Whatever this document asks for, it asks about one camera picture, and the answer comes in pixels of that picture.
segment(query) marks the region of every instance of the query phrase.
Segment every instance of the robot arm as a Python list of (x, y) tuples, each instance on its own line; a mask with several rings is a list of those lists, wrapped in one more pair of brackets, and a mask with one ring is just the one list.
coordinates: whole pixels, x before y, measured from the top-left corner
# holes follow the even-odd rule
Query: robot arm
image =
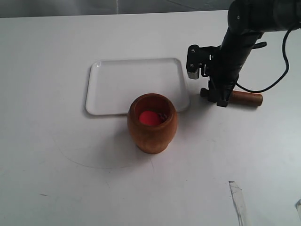
[(191, 79), (209, 77), (208, 100), (227, 107), (239, 72), (264, 32), (287, 31), (301, 21), (301, 0), (235, 0), (228, 12), (228, 30), (219, 47), (192, 45), (187, 72)]

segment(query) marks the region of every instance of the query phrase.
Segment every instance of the wooden vase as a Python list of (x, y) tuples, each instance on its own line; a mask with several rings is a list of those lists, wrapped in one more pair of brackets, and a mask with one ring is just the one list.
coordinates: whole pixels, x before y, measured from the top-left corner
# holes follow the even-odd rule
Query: wooden vase
[[(148, 126), (139, 121), (144, 111), (164, 114), (166, 120), (158, 126)], [(145, 153), (158, 154), (164, 151), (177, 130), (177, 112), (169, 99), (160, 94), (145, 94), (131, 105), (127, 115), (127, 127), (136, 145)]]

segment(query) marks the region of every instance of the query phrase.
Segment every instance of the white tray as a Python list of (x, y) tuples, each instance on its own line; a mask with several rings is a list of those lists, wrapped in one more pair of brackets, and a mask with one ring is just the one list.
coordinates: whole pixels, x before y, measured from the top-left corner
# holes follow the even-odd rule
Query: white tray
[(190, 103), (181, 62), (175, 58), (99, 60), (91, 67), (86, 110), (93, 115), (126, 114), (140, 95), (166, 96), (178, 112)]

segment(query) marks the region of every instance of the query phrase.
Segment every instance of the red ball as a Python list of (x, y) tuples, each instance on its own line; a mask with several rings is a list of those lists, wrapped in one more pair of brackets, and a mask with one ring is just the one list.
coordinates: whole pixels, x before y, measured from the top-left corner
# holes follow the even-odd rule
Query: red ball
[(148, 126), (158, 126), (162, 123), (162, 119), (156, 112), (145, 111), (139, 116), (139, 121)]

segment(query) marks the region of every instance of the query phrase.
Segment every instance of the white table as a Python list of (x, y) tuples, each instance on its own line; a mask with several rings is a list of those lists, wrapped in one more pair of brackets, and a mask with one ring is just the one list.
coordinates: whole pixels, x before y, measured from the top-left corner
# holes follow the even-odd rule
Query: white table
[[(228, 181), (243, 189), (252, 225), (300, 225), (299, 31), (287, 78), (255, 111), (200, 101), (207, 79), (185, 73), (191, 107), (159, 155), (135, 147), (125, 117), (84, 111), (96, 60), (185, 66), (189, 45), (220, 45), (226, 29), (226, 11), (0, 19), (0, 225), (234, 226)], [(265, 88), (282, 74), (283, 35), (264, 35), (241, 84)], [(98, 169), (77, 164), (92, 160)]]

